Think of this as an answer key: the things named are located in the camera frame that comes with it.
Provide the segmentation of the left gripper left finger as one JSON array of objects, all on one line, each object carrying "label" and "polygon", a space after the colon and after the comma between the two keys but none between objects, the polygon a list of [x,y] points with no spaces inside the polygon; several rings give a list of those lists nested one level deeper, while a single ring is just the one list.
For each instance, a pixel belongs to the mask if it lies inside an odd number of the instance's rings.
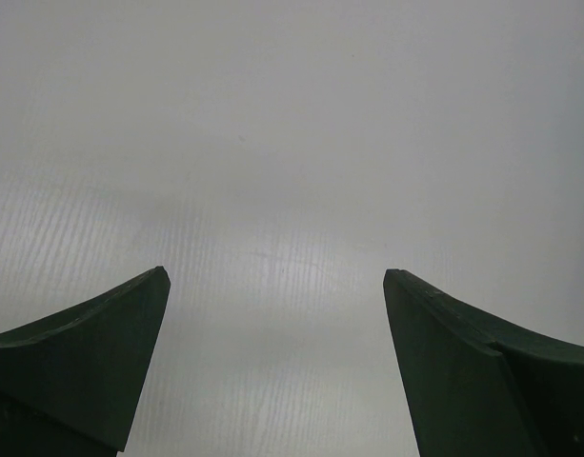
[{"label": "left gripper left finger", "polygon": [[0,333],[0,456],[123,452],[170,289],[158,266]]}]

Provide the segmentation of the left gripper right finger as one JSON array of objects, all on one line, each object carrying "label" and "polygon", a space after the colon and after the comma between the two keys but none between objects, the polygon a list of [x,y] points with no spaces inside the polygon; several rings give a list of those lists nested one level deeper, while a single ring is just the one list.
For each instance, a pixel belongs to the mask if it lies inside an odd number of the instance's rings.
[{"label": "left gripper right finger", "polygon": [[584,456],[584,347],[515,325],[403,269],[383,280],[423,456]]}]

